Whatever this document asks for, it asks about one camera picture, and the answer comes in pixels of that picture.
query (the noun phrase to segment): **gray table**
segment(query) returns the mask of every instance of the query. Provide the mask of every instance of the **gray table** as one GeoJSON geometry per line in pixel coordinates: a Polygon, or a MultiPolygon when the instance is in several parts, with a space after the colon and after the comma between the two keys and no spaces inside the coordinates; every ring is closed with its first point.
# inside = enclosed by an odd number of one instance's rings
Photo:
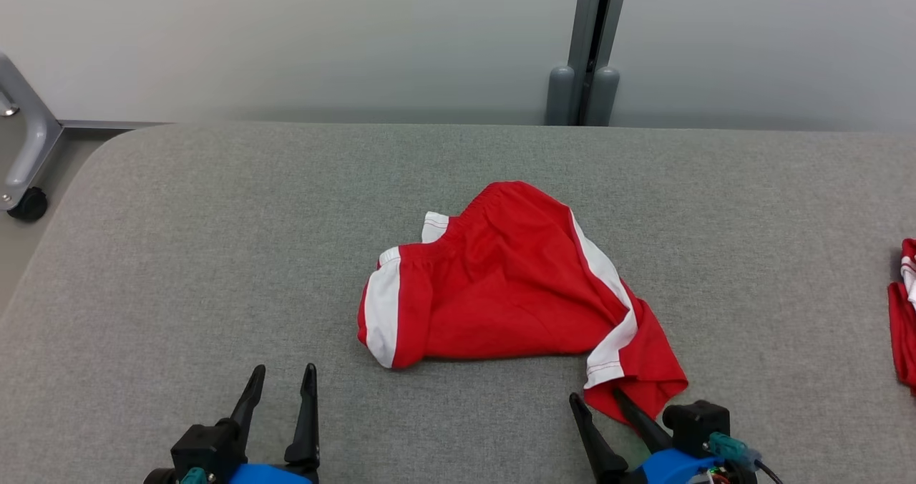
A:
{"type": "MultiPolygon", "coordinates": [[[[279,462],[318,365],[324,482],[588,482],[583,357],[382,369],[376,258],[494,180],[569,204],[691,386],[786,482],[909,482],[916,400],[886,285],[916,235],[910,136],[171,125],[100,148],[0,317],[4,482],[140,482],[268,367],[248,444],[279,462]]],[[[629,429],[598,418],[631,463],[629,429]]]]}

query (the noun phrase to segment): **white stripe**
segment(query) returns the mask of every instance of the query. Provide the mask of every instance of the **white stripe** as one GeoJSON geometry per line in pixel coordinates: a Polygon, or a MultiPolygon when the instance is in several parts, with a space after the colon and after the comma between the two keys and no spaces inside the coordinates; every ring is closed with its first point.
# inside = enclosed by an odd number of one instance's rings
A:
{"type": "Polygon", "coordinates": [[[916,307],[916,263],[909,256],[900,260],[900,275],[903,276],[903,287],[907,288],[907,300],[916,307]]]}
{"type": "Polygon", "coordinates": [[[624,369],[620,364],[620,351],[633,340],[635,333],[637,333],[638,325],[635,322],[633,302],[630,301],[627,289],[624,289],[624,284],[620,281],[618,270],[611,263],[611,259],[585,236],[579,223],[576,222],[575,214],[573,214],[572,210],[570,210],[570,217],[572,218],[572,226],[575,227],[576,236],[579,237],[579,245],[582,246],[582,252],[585,255],[589,270],[599,281],[608,286],[611,292],[627,308],[627,315],[624,316],[624,320],[619,325],[616,325],[588,356],[586,361],[588,382],[585,383],[585,388],[589,389],[589,387],[594,387],[602,382],[608,382],[608,380],[619,379],[619,377],[624,376],[624,369]]]}
{"type": "Polygon", "coordinates": [[[419,236],[422,243],[433,243],[439,240],[439,237],[445,235],[445,230],[449,226],[449,216],[443,216],[441,213],[428,212],[423,220],[423,232],[419,236]]]}
{"type": "Polygon", "coordinates": [[[391,367],[398,346],[400,253],[394,247],[383,253],[383,259],[366,286],[366,346],[379,364],[391,367]]]}

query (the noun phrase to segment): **red fabric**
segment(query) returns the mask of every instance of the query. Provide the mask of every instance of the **red fabric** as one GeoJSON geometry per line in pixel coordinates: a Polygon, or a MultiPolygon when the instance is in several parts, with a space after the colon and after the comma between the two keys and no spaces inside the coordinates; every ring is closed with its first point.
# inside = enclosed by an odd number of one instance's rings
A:
{"type": "MultiPolygon", "coordinates": [[[[399,258],[390,261],[383,256],[378,281],[382,272],[396,273],[396,311],[387,311],[385,304],[391,301],[379,298],[385,289],[364,292],[358,338],[373,350],[367,334],[375,335],[376,344],[395,343],[396,337],[394,369],[423,357],[588,353],[629,310],[593,274],[583,243],[590,242],[577,235],[566,205],[526,183],[491,184],[461,216],[449,218],[441,238],[400,246],[399,258]],[[367,299],[375,302],[367,304],[367,299]],[[367,333],[370,308],[373,314],[396,317],[396,335],[384,334],[384,325],[367,333]]],[[[367,289],[379,285],[373,278],[367,289]]],[[[390,281],[391,275],[384,278],[390,281]]],[[[624,422],[611,395],[613,387],[622,387],[655,417],[687,387],[687,379],[650,307],[622,288],[632,302],[637,331],[619,349],[619,363],[610,360],[595,367],[622,367],[620,376],[587,389],[585,400],[624,422]]],[[[386,364],[375,350],[373,354],[386,364]]]]}
{"type": "MultiPolygon", "coordinates": [[[[905,275],[908,271],[916,271],[914,260],[916,239],[906,239],[903,241],[900,272],[905,275]]],[[[897,379],[910,386],[910,392],[916,396],[916,310],[902,282],[893,282],[887,287],[887,302],[890,308],[890,346],[897,379]]]]}

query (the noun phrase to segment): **gray floor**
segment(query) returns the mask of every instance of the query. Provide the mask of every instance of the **gray floor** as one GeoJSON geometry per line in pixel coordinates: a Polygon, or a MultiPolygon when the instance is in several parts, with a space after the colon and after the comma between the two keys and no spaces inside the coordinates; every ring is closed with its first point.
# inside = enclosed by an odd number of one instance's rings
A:
{"type": "MultiPolygon", "coordinates": [[[[21,115],[0,118],[0,175],[12,164],[22,147],[25,119],[21,115]]],[[[73,176],[86,158],[105,140],[119,131],[75,130],[64,131],[54,151],[42,166],[33,186],[42,188],[49,198],[49,210],[36,223],[20,223],[5,213],[0,216],[0,311],[6,308],[13,296],[16,283],[26,270],[35,247],[45,232],[45,225],[57,209],[57,203],[69,186],[73,176]]]]}

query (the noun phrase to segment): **gray fabric tablecloth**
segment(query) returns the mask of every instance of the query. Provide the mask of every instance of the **gray fabric tablecloth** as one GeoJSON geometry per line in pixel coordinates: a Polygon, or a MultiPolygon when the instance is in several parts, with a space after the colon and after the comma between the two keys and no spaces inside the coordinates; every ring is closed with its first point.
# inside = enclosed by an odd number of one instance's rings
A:
{"type": "MultiPolygon", "coordinates": [[[[248,443],[282,461],[318,366],[323,482],[588,482],[584,357],[423,361],[356,339],[386,248],[495,180],[569,204],[691,386],[789,482],[916,480],[887,283],[916,236],[912,136],[414,125],[169,125],[73,181],[0,317],[0,480],[140,482],[268,380],[248,443]]],[[[638,464],[628,428],[598,417],[638,464]]],[[[766,482],[764,475],[759,474],[766,482]]]]}

